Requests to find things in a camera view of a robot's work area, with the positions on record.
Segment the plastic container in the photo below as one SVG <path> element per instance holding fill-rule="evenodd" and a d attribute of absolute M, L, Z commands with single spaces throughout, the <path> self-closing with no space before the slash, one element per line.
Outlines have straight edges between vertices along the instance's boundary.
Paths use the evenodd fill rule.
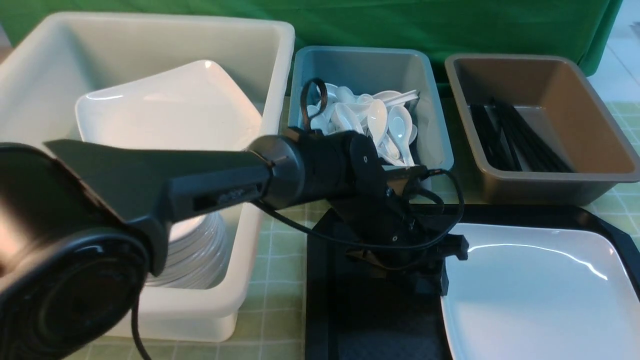
<path fill-rule="evenodd" d="M 52 15 L 0 65 L 0 142 L 42 149 L 46 140 L 79 139 L 74 105 L 80 96 L 203 59 L 220 64 L 256 105 L 260 133 L 274 134 L 294 39 L 291 25 L 267 20 Z M 221 215 L 233 241 L 224 277 L 208 290 L 145 288 L 140 305 L 144 337 L 223 341 L 233 333 L 255 261 L 262 212 L 245 204 Z M 125 318 L 108 335 L 130 336 L 129 322 Z"/>
<path fill-rule="evenodd" d="M 418 90 L 419 101 L 409 106 L 413 123 L 418 127 L 418 137 L 412 144 L 413 158 L 429 168 L 450 170 L 453 167 L 453 152 L 438 89 L 425 54 L 373 47 L 309 46 L 300 49 L 293 67 L 289 126 L 302 127 L 300 93 L 312 78 L 346 86 L 354 94 Z"/>
<path fill-rule="evenodd" d="M 585 205 L 640 181 L 640 159 L 578 66 L 554 56 L 458 54 L 445 63 L 491 203 Z M 575 173 L 508 172 L 489 165 L 469 106 L 512 104 Z"/>

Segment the white bin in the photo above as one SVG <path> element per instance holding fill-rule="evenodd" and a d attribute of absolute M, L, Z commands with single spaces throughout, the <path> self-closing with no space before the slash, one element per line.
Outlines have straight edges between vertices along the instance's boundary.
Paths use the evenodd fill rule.
<path fill-rule="evenodd" d="M 46 140 L 79 139 L 74 105 L 81 95 L 203 59 L 219 63 L 256 105 L 262 113 L 260 133 L 274 134 L 294 39 L 290 24 L 268 20 L 52 15 L 0 65 L 0 142 L 43 149 Z M 233 333 L 253 270 L 262 213 L 245 204 L 222 215 L 228 238 L 234 239 L 225 277 L 209 290 L 145 288 L 140 305 L 144 338 L 224 341 Z M 129 321 L 108 335 L 131 336 Z"/>

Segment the green backdrop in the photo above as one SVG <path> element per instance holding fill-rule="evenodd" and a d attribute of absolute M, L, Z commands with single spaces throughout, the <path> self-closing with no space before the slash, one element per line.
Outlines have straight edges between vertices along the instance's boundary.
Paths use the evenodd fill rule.
<path fill-rule="evenodd" d="M 564 56 L 595 72 L 622 0 L 0 0 L 18 44 L 59 11 L 154 12 L 275 19 L 296 28 L 296 49 L 352 45 L 417 49 L 446 82 L 452 53 Z"/>

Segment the white plastic spoon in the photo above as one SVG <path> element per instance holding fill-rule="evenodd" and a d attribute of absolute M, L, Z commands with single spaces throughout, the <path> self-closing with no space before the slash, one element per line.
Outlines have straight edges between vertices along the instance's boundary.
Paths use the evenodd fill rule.
<path fill-rule="evenodd" d="M 356 99 L 356 102 L 358 104 L 369 104 L 373 100 L 374 100 L 373 96 L 371 96 L 369 94 L 362 94 L 362 95 L 358 96 L 358 99 Z"/>
<path fill-rule="evenodd" d="M 307 106 L 307 113 L 309 117 L 313 116 L 319 111 L 314 105 Z M 329 120 L 324 116 L 324 114 L 318 114 L 314 118 L 311 119 L 311 128 L 314 130 L 322 131 L 322 134 L 329 135 Z"/>
<path fill-rule="evenodd" d="M 373 100 L 367 111 L 367 127 L 371 132 L 373 144 L 378 147 L 387 133 L 387 108 L 382 100 Z"/>
<path fill-rule="evenodd" d="M 411 135 L 409 136 L 409 143 L 413 143 L 416 137 L 418 137 L 418 127 L 416 125 L 411 125 Z"/>
<path fill-rule="evenodd" d="M 362 129 L 360 121 L 345 104 L 338 103 L 335 105 L 335 111 L 331 116 L 331 120 L 339 131 L 355 130 L 360 134 L 364 134 L 364 129 Z"/>
<path fill-rule="evenodd" d="M 335 90 L 335 96 L 338 99 L 338 102 L 356 102 L 355 95 L 353 95 L 351 89 L 346 86 L 338 86 L 338 88 Z"/>
<path fill-rule="evenodd" d="M 402 95 L 402 93 L 399 92 L 399 91 L 385 90 L 385 91 L 381 91 L 381 92 L 379 92 L 377 94 L 372 95 L 372 97 L 374 99 L 380 99 L 382 101 L 387 101 L 389 99 L 393 99 L 393 98 L 398 97 L 400 95 Z"/>
<path fill-rule="evenodd" d="M 411 90 L 409 92 L 405 92 L 404 94 L 400 94 L 396 97 L 389 98 L 385 100 L 384 103 L 386 107 L 392 108 L 393 106 L 396 106 L 396 105 L 404 106 L 406 102 L 411 100 L 416 100 L 418 98 L 419 98 L 418 90 Z"/>
<path fill-rule="evenodd" d="M 335 125 L 333 124 L 333 122 L 331 122 L 331 121 L 329 121 L 329 125 L 327 125 L 327 130 L 329 131 L 329 134 L 333 134 L 333 133 L 338 131 L 335 128 Z"/>
<path fill-rule="evenodd" d="M 392 154 L 387 145 L 391 145 L 393 150 L 395 150 L 395 154 Z M 394 143 L 391 142 L 391 139 L 388 136 L 385 136 L 385 139 L 382 141 L 382 144 L 378 147 L 378 156 L 383 158 L 387 163 L 397 167 L 405 166 L 402 160 L 400 160 L 400 153 L 398 152 Z"/>
<path fill-rule="evenodd" d="M 358 118 L 358 121 L 362 123 L 364 119 L 367 117 L 367 112 L 369 111 L 370 104 L 358 104 L 356 102 L 351 102 L 349 104 L 345 104 Z"/>
<path fill-rule="evenodd" d="M 336 101 L 333 101 L 331 99 L 329 99 L 329 102 L 326 105 L 326 108 L 323 111 L 323 115 L 324 117 L 326 117 L 327 119 L 330 119 L 331 116 L 333 115 L 333 111 L 335 110 L 335 105 L 337 104 Z"/>
<path fill-rule="evenodd" d="M 381 146 L 384 148 L 387 154 L 389 154 L 389 156 L 391 156 L 395 160 L 400 160 L 400 150 L 398 150 L 397 146 L 391 140 L 389 133 L 385 134 L 385 137 L 382 139 Z"/>
<path fill-rule="evenodd" d="M 413 125 L 409 111 L 404 106 L 394 106 L 389 111 L 388 123 L 389 135 L 400 150 L 404 164 L 409 167 L 414 166 L 415 163 L 409 150 L 409 137 L 411 137 Z"/>
<path fill-rule="evenodd" d="M 363 117 L 362 119 L 360 119 L 360 125 L 362 125 L 362 129 L 364 129 L 366 133 L 369 128 L 369 125 L 367 124 L 367 117 Z"/>

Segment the brown tray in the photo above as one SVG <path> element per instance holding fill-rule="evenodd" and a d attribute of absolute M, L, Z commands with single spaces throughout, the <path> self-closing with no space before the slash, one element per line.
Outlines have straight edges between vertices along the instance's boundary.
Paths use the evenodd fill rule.
<path fill-rule="evenodd" d="M 640 181 L 640 158 L 578 66 L 555 56 L 457 54 L 445 63 L 490 203 L 585 205 Z M 469 106 L 512 104 L 575 173 L 502 171 L 489 164 Z"/>

